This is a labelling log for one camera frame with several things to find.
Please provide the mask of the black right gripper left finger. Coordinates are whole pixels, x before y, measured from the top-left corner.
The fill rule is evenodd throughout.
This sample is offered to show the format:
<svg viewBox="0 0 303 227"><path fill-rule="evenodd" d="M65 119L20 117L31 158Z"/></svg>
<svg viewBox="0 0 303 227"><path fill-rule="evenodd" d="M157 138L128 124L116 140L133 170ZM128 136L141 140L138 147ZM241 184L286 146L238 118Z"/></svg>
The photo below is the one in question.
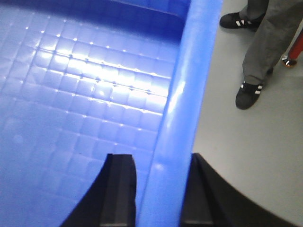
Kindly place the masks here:
<svg viewBox="0 0 303 227"><path fill-rule="evenodd" d="M133 156L108 154L63 227L134 227L137 175Z"/></svg>

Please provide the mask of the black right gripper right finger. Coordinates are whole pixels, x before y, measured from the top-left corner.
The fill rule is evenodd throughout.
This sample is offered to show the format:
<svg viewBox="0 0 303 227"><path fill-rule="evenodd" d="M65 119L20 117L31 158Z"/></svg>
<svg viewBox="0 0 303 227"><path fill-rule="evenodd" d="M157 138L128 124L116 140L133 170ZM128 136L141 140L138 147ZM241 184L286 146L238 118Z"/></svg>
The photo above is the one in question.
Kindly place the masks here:
<svg viewBox="0 0 303 227"><path fill-rule="evenodd" d="M292 227L226 182L199 154L190 162L183 227Z"/></svg>

